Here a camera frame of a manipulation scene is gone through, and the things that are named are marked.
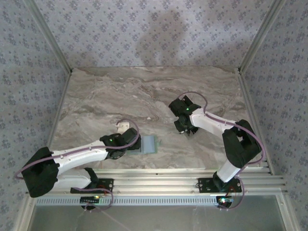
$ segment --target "patterned wallpaper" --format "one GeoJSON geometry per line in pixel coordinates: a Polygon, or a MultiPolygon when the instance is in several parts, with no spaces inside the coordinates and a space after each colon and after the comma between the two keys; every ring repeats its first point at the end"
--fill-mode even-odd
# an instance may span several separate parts
{"type": "Polygon", "coordinates": [[[238,66],[272,0],[36,0],[72,67],[238,66]]]}
{"type": "Polygon", "coordinates": [[[245,79],[277,174],[308,230],[308,2],[287,0],[245,79]]]}
{"type": "Polygon", "coordinates": [[[22,0],[0,9],[0,230],[10,231],[26,191],[13,174],[46,145],[67,74],[22,0]]]}

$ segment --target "gray marble surface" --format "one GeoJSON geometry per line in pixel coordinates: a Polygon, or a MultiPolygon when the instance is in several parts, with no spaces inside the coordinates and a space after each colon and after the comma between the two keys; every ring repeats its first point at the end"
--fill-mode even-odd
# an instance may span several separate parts
{"type": "MultiPolygon", "coordinates": [[[[208,110],[226,119],[247,119],[233,69],[205,67],[104,67],[74,69],[51,149],[81,146],[116,132],[121,118],[134,120],[142,135],[161,141],[156,154],[124,155],[90,163],[94,168],[217,168],[226,160],[222,139],[199,130],[178,134],[168,105],[184,91],[208,98],[208,110]]],[[[189,94],[203,106],[203,99],[189,94]]]]}

